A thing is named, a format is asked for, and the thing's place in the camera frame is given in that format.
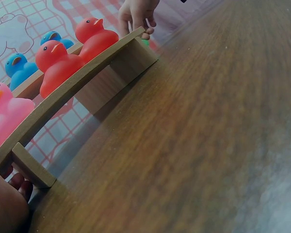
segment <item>curved wooden plank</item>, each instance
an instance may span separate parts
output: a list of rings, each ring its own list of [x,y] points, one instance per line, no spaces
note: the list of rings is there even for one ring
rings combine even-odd
[[[9,166],[9,162],[12,160],[11,151],[18,142],[26,146],[34,135],[39,132],[69,99],[102,71],[104,67],[110,64],[122,48],[127,46],[143,32],[144,29],[140,27],[119,40],[116,44],[87,63],[40,103],[0,147],[0,173],[3,173]]]

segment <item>green toy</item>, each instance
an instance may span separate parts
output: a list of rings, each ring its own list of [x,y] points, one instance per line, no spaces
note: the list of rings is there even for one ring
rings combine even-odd
[[[150,46],[150,42],[148,40],[142,40],[142,41],[145,43],[145,45]]]

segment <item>hand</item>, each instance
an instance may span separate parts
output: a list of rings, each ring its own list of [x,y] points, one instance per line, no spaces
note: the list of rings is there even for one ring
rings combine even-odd
[[[32,184],[25,181],[18,173],[7,183],[13,171],[10,167],[5,175],[0,176],[0,233],[14,232],[27,218],[27,202],[32,194]]]
[[[144,27],[145,33],[142,39],[149,40],[154,32],[156,22],[153,16],[154,10],[160,0],[125,0],[119,11],[120,33],[122,36],[129,34],[129,22],[133,30]]]

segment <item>pink rubber duck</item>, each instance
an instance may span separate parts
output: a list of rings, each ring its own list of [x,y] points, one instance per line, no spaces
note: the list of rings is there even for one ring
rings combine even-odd
[[[102,22],[102,19],[90,17],[77,25],[76,37],[84,44],[80,57],[83,58],[85,63],[97,57],[119,39],[118,34],[104,29]]]
[[[32,100],[14,98],[9,87],[0,83],[0,146],[33,110]]]

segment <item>child's hand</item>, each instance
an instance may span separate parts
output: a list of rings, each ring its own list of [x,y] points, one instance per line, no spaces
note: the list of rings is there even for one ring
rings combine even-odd
[[[156,26],[153,13],[159,2],[160,0],[125,0],[119,11],[121,35],[129,34],[128,23],[130,22],[133,30],[140,26],[144,27],[145,33],[143,33],[142,39],[150,39],[150,35],[154,32],[153,27]]]

